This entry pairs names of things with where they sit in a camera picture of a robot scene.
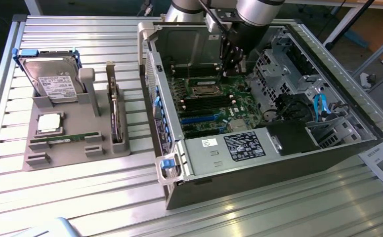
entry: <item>motherboard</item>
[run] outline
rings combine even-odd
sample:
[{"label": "motherboard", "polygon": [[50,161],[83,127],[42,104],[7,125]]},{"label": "motherboard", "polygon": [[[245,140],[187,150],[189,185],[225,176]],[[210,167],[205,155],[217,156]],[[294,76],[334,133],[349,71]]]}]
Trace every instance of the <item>motherboard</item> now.
[{"label": "motherboard", "polygon": [[261,122],[258,104],[245,76],[169,79],[186,138],[253,129]]}]

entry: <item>warning label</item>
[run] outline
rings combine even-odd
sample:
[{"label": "warning label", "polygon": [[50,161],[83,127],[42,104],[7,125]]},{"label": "warning label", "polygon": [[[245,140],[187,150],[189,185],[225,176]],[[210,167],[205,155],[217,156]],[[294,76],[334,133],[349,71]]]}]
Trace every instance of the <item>warning label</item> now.
[{"label": "warning label", "polygon": [[234,161],[266,156],[255,132],[230,135],[223,138]]},{"label": "warning label", "polygon": [[42,77],[41,84],[51,99],[65,99],[77,97],[75,88],[70,76]]}]

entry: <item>barcode sticker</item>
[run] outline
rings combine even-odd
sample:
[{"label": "barcode sticker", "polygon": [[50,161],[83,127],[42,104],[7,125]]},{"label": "barcode sticker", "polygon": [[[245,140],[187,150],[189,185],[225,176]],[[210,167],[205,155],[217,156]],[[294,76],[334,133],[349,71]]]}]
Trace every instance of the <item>barcode sticker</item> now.
[{"label": "barcode sticker", "polygon": [[51,99],[65,99],[78,96],[70,76],[41,77],[39,81]]}]

